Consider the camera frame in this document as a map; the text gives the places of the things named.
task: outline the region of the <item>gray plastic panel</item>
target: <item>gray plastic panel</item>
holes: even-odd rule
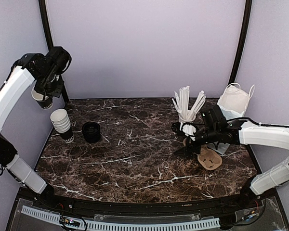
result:
[[[28,207],[25,205],[23,206],[21,213],[51,224],[60,225],[59,213],[42,211],[40,209]],[[78,230],[85,229],[85,225],[81,219],[73,218],[73,220],[80,222],[80,227]],[[85,221],[88,225],[88,231],[199,231],[220,227],[219,218],[175,224],[116,224],[97,222],[86,219]]]

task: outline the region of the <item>black frame pole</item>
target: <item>black frame pole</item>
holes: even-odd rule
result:
[[[242,53],[243,53],[243,49],[244,49],[245,39],[246,39],[246,35],[247,35],[247,29],[249,27],[249,22],[250,22],[251,4],[252,4],[252,0],[246,0],[245,10],[244,10],[244,15],[243,15],[242,28],[241,28],[241,34],[240,34],[240,38],[239,38],[239,43],[237,45],[236,57],[235,57],[235,61],[233,63],[233,67],[232,67],[232,71],[231,71],[231,75],[230,75],[228,84],[234,83],[236,80],[237,71],[238,71],[239,66],[240,66]]]
[[[51,31],[50,31],[45,0],[39,0],[39,11],[40,11],[41,19],[42,19],[47,47],[48,47],[48,50],[50,50],[53,47],[53,38],[52,38]],[[63,97],[64,103],[67,104],[69,101],[69,98],[67,95],[65,85],[62,88],[62,97]]]

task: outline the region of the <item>dark marble surface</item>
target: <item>dark marble surface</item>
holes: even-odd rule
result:
[[[207,99],[203,109],[216,102]],[[173,155],[183,139],[171,130],[178,120],[171,99],[72,100],[66,110],[75,140],[65,144],[54,131],[37,166],[57,195],[108,202],[182,202],[237,194],[256,174],[244,146],[231,145],[214,171],[205,170],[197,158]],[[88,121],[101,125],[98,143],[88,144],[82,136],[81,126]],[[195,122],[202,122],[199,114]]]

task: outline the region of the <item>lavender wall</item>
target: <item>lavender wall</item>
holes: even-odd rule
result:
[[[71,98],[170,97],[226,86],[244,0],[49,0],[55,44],[72,55]]]
[[[289,124],[289,0],[254,1],[237,81],[256,84],[247,116],[265,123]],[[263,171],[289,151],[253,146]],[[278,189],[289,219],[289,184]]]
[[[15,60],[29,52],[46,53],[38,1],[0,1],[0,86]],[[51,130],[49,115],[31,98],[28,89],[12,110],[2,134],[34,167]],[[63,106],[62,100],[54,102]],[[0,177],[0,231],[5,230],[19,184],[4,172]]]

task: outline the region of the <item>black paper cup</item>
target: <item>black paper cup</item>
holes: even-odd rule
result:
[[[61,138],[64,140],[65,143],[71,143],[74,140],[72,127],[70,127],[69,130],[67,130],[64,133],[59,133],[59,135],[61,136]]]
[[[81,131],[88,143],[96,143],[101,139],[101,126],[98,123],[87,122],[82,126]]]
[[[37,93],[34,88],[31,91],[32,98],[39,104],[39,106],[43,109],[50,109],[53,106],[53,98],[46,96],[43,101],[43,95]]]

